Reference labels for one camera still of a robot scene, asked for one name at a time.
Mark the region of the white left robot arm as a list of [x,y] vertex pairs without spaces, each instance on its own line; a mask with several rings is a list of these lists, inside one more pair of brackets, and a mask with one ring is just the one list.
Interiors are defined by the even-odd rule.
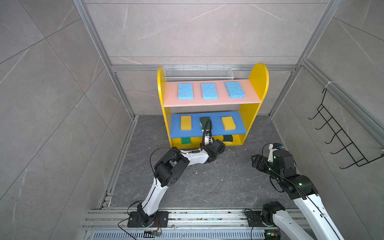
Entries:
[[137,210],[129,213],[128,220],[136,219],[142,226],[149,227],[157,217],[166,191],[181,178],[187,167],[215,161],[225,147],[222,141],[213,140],[208,144],[202,143],[197,149],[170,148],[155,164],[154,180],[149,193],[143,202],[138,203]]

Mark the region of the yellow sponge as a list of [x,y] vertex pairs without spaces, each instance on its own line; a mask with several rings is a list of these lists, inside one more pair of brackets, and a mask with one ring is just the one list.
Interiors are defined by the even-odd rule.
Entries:
[[237,126],[232,116],[225,116],[221,118],[222,125],[225,131],[236,130]]
[[191,131],[192,130],[192,116],[181,116],[181,131]]

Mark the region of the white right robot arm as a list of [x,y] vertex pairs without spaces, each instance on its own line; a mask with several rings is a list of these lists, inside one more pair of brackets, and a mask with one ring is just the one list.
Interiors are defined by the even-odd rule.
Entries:
[[[317,240],[342,240],[344,237],[327,212],[313,182],[297,171],[293,155],[279,143],[267,143],[268,156],[252,156],[252,166],[269,175],[279,185],[279,193],[286,193],[304,215]],[[265,226],[280,228],[292,240],[312,237],[290,216],[279,202],[263,205],[261,221]]]

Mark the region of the blue sponge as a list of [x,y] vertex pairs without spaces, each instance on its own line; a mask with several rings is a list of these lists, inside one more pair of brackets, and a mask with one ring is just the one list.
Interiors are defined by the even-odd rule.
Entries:
[[192,100],[194,98],[193,84],[182,83],[178,84],[178,99]]
[[215,83],[203,83],[202,86],[202,94],[204,100],[216,100],[218,99],[218,93],[216,89]]

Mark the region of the dark green sponge curved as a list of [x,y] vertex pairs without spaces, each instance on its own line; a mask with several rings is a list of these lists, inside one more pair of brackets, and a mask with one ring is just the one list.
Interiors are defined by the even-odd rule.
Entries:
[[210,131],[212,129],[212,121],[210,117],[200,117],[200,124],[202,127],[202,132]]

